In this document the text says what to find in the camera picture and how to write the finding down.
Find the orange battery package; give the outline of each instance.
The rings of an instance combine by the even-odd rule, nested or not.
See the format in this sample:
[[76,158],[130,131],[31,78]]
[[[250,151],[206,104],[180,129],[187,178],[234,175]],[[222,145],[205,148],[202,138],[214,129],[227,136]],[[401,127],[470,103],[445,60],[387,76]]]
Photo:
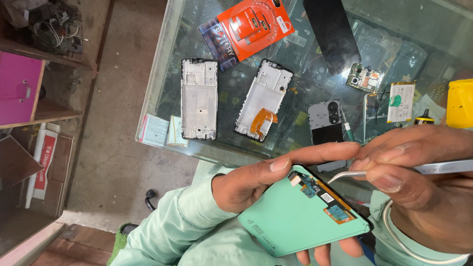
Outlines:
[[280,0],[243,0],[198,30],[221,71],[294,32]]

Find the glass table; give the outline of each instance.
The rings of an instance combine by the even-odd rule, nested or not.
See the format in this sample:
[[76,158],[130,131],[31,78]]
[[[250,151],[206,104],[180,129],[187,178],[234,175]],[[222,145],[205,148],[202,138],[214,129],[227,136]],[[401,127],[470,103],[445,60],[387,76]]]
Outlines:
[[[212,58],[197,26],[238,2],[168,1],[137,139],[147,114],[167,121],[172,115],[180,117],[181,59]],[[421,107],[431,102],[439,107],[438,115],[441,116],[446,106],[448,83],[473,77],[473,12],[468,9],[472,7],[467,2],[343,0],[362,56],[361,63],[386,73],[380,91],[391,82],[417,81],[418,108],[414,107],[413,117],[423,113]],[[308,23],[301,20],[302,0],[283,0],[282,3],[295,29],[297,23]],[[232,167],[274,158],[311,145],[307,106],[334,98],[340,99],[352,132],[360,143],[364,142],[364,123],[367,135],[371,137],[396,126],[367,121],[363,114],[363,109],[367,108],[366,92],[345,85],[349,71],[330,76],[314,35],[304,35],[301,31],[298,35],[305,38],[303,46],[297,45],[289,36],[219,74],[216,140],[189,141],[187,147],[164,145],[163,148]],[[290,84],[294,90],[286,93],[279,109],[279,123],[272,125],[264,143],[258,143],[234,133],[233,128],[263,58],[293,70],[295,77]],[[369,185],[361,189],[370,190]]]

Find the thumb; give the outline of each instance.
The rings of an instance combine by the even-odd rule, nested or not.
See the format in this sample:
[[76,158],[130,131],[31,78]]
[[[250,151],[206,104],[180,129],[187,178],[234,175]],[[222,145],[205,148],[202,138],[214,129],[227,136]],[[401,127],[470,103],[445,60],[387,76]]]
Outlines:
[[243,189],[254,189],[261,185],[269,185],[287,176],[292,167],[290,158],[275,162],[261,161],[252,165],[238,168],[236,176],[241,177]]
[[425,176],[399,166],[375,166],[367,172],[366,178],[395,203],[413,211],[431,210],[440,203],[443,194]]

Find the green mat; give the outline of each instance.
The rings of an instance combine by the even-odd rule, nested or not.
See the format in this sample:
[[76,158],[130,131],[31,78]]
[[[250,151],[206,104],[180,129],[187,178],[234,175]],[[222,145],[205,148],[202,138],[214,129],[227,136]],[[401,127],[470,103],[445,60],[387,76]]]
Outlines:
[[118,228],[117,230],[117,234],[115,236],[115,245],[114,245],[114,250],[112,252],[112,256],[110,257],[110,259],[108,259],[108,262],[107,262],[107,266],[110,266],[110,264],[112,264],[113,260],[115,259],[115,257],[118,255],[118,252],[121,250],[121,249],[124,249],[125,246],[126,246],[126,239],[128,237],[127,234],[123,234],[122,233],[122,230],[125,226],[131,224],[131,222],[127,222],[127,223],[124,223],[122,225],[120,225],[120,227]]

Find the hand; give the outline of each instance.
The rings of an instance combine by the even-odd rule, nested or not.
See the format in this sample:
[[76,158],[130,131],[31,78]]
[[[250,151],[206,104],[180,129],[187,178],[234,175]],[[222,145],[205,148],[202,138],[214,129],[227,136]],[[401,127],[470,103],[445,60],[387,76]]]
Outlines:
[[423,176],[404,167],[473,156],[473,132],[418,125],[387,132],[361,149],[351,170],[390,196],[394,225],[436,251],[473,252],[473,172]]
[[[268,188],[289,173],[292,163],[300,162],[307,166],[326,161],[348,160],[360,151],[354,142],[325,143],[291,151],[278,158],[237,168],[227,175],[214,177],[212,193],[217,206],[231,213],[240,213],[253,205]],[[361,245],[353,238],[339,241],[341,248],[353,257],[363,255]],[[307,250],[297,253],[304,265],[310,264]],[[315,248],[314,257],[322,266],[330,265],[330,244]]]

